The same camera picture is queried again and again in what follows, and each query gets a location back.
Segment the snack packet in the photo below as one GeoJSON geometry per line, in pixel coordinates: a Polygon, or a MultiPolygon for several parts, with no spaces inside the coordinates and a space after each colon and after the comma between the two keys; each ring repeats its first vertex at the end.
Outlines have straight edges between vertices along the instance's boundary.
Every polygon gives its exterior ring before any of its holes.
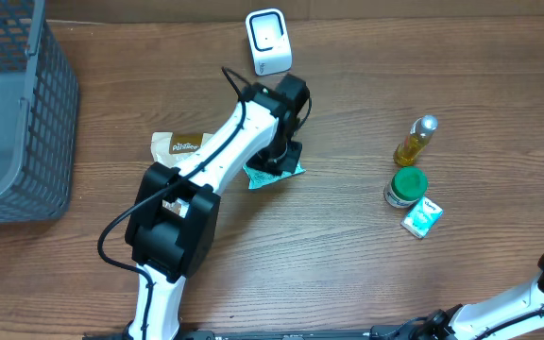
{"type": "Polygon", "coordinates": [[[154,132],[150,151],[154,162],[173,168],[178,162],[190,157],[212,137],[211,133],[174,134],[154,132]]]}

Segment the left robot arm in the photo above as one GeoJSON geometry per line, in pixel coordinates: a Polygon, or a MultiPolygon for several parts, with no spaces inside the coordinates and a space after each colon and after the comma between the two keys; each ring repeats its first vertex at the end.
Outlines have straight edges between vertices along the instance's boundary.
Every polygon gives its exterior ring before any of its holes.
{"type": "Polygon", "coordinates": [[[222,193],[244,167],[273,177],[295,173],[298,114],[311,105],[306,82],[291,74],[274,89],[247,85],[207,143],[172,167],[156,161],[146,170],[125,233],[140,289],[123,338],[178,336],[183,288],[210,251],[222,193]]]}

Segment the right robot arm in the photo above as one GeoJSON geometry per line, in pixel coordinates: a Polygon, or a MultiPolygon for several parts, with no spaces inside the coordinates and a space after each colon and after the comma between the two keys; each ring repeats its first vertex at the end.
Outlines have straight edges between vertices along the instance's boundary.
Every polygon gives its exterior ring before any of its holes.
{"type": "Polygon", "coordinates": [[[539,273],[483,302],[431,314],[411,339],[512,339],[544,328],[544,253],[539,273]]]}

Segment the green lid white jar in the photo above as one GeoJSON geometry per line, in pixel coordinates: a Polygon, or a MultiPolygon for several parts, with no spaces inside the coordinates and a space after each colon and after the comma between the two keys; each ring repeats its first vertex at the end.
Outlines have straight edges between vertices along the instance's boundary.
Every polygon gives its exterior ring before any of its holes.
{"type": "Polygon", "coordinates": [[[392,207],[408,208],[425,196],[428,186],[428,178],[422,170],[403,167],[385,186],[383,196],[392,207]]]}

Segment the teal tissue pack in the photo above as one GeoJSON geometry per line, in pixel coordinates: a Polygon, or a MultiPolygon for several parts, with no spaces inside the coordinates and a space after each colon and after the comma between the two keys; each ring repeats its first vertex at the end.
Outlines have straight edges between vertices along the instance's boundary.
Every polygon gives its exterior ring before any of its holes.
{"type": "Polygon", "coordinates": [[[400,224],[416,238],[423,239],[440,219],[444,210],[428,197],[422,197],[403,217],[400,224]]]}
{"type": "Polygon", "coordinates": [[[243,169],[247,177],[249,178],[249,190],[258,190],[263,188],[264,186],[276,183],[282,179],[287,179],[306,172],[306,169],[301,166],[300,162],[297,164],[297,167],[293,172],[283,171],[280,175],[272,175],[260,170],[250,168],[247,165],[244,165],[243,169]]]}

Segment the yellow liquid bottle silver cap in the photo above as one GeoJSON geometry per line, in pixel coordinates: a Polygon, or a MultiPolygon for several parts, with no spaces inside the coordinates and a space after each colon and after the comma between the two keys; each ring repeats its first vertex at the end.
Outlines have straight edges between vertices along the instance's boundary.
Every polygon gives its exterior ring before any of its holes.
{"type": "Polygon", "coordinates": [[[394,162],[400,166],[412,166],[418,155],[429,144],[438,128],[438,120],[433,115],[418,118],[409,133],[394,152],[394,162]]]}

